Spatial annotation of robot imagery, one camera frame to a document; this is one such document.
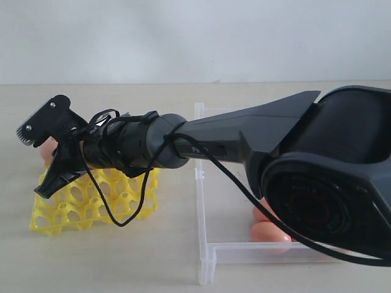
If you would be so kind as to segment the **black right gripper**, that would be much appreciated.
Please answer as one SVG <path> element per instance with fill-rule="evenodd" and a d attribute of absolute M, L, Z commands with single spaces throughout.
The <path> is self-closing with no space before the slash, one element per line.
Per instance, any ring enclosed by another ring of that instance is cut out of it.
<path fill-rule="evenodd" d="M 80 141 L 66 137 L 57 142 L 53 159 L 42 182 L 34 192 L 42 198 L 51 198 L 56 192 L 87 173 Z"/>

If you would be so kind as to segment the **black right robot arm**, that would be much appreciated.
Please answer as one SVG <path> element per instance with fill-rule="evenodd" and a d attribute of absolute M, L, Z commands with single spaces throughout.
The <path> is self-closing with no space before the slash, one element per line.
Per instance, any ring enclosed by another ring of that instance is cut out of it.
<path fill-rule="evenodd" d="M 178 114 L 120 114 L 86 121 L 70 99 L 49 99 L 27 126 L 33 145 L 54 138 L 53 160 L 36 192 L 44 198 L 93 169 L 129 178 L 207 159 L 300 243 L 368 266 L 390 265 L 390 90 L 352 85 L 321 96 L 304 91 L 260 106 L 188 121 Z"/>

